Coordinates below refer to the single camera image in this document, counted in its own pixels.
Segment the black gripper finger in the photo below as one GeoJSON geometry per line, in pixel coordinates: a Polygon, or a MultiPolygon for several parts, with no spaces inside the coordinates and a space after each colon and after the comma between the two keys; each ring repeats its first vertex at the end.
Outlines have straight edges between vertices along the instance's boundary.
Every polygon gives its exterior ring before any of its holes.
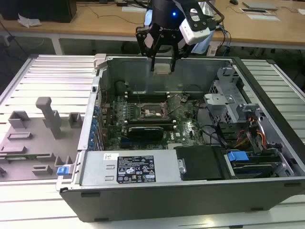
{"type": "Polygon", "coordinates": [[[187,58],[191,50],[192,46],[188,45],[184,39],[172,45],[171,72],[175,70],[176,61],[181,58],[187,58]]]}
{"type": "Polygon", "coordinates": [[[151,72],[154,71],[155,56],[159,50],[159,32],[157,25],[136,28],[136,39],[142,56],[151,58],[151,72]]]}

